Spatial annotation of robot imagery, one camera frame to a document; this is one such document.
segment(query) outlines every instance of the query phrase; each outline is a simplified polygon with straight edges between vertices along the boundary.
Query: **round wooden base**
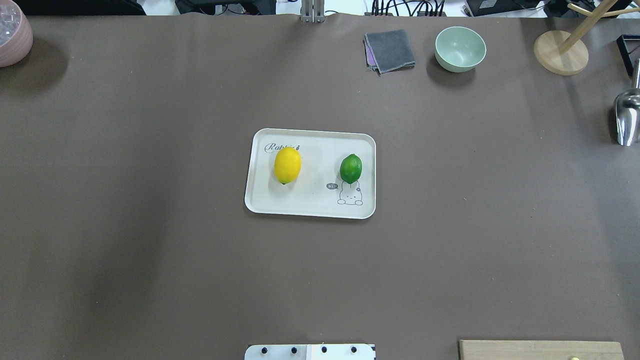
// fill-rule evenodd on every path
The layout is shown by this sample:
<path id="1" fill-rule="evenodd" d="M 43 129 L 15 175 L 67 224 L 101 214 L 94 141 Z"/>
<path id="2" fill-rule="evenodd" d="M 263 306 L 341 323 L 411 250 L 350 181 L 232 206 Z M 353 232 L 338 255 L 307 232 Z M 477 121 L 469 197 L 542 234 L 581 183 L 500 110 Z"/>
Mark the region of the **round wooden base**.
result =
<path id="1" fill-rule="evenodd" d="M 578 40 L 563 54 L 558 48 L 570 36 L 561 30 L 548 31 L 540 35 L 533 44 L 536 59 L 547 70 L 559 75 L 576 75 L 584 70 L 589 61 L 589 51 L 584 42 Z"/>

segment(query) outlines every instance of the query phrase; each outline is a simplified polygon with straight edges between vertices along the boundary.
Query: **folded towel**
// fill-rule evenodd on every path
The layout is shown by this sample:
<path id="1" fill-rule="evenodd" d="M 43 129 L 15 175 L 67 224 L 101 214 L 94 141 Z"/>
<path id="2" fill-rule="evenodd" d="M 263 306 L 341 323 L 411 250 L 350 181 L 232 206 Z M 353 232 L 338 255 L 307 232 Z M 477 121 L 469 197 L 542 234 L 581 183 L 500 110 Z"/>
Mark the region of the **folded towel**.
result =
<path id="1" fill-rule="evenodd" d="M 367 62 L 369 63 L 369 55 L 371 55 L 375 66 L 373 64 L 370 66 L 374 70 L 377 68 L 380 74 L 415 65 L 415 58 L 405 30 L 366 33 L 364 38 Z"/>

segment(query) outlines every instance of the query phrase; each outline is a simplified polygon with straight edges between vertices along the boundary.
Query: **scoop handle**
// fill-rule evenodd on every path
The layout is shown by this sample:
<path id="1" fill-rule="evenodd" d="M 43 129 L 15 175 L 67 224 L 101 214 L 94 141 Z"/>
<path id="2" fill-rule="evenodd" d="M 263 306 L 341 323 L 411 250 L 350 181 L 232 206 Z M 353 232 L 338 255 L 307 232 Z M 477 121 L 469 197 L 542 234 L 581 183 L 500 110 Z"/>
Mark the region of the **scoop handle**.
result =
<path id="1" fill-rule="evenodd" d="M 631 85 L 634 88 L 640 88 L 640 59 L 636 59 L 634 63 L 634 79 Z"/>

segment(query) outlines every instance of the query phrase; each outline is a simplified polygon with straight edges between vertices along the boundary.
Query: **bowl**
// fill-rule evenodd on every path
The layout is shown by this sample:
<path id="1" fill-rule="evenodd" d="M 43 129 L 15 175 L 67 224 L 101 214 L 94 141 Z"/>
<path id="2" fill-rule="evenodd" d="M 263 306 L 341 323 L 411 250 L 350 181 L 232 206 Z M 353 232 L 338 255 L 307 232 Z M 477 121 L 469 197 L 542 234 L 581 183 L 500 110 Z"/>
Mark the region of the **bowl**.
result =
<path id="1" fill-rule="evenodd" d="M 463 26 L 442 30 L 436 37 L 436 60 L 451 72 L 465 72 L 482 62 L 486 44 L 475 31 Z"/>
<path id="2" fill-rule="evenodd" d="M 0 67 L 22 60 L 33 45 L 33 32 L 20 7 L 11 0 L 0 0 Z"/>

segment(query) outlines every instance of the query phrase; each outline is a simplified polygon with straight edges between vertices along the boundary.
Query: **cartoon rabbit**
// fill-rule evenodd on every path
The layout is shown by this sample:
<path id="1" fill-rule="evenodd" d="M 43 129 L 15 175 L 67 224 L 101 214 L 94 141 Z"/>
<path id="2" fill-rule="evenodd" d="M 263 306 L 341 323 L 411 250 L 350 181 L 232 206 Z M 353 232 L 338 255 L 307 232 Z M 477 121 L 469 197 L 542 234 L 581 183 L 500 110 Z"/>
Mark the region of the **cartoon rabbit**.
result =
<path id="1" fill-rule="evenodd" d="M 342 182 L 338 204 L 362 205 L 362 192 L 360 192 L 360 183 L 358 181 L 353 184 L 349 184 L 346 181 Z"/>

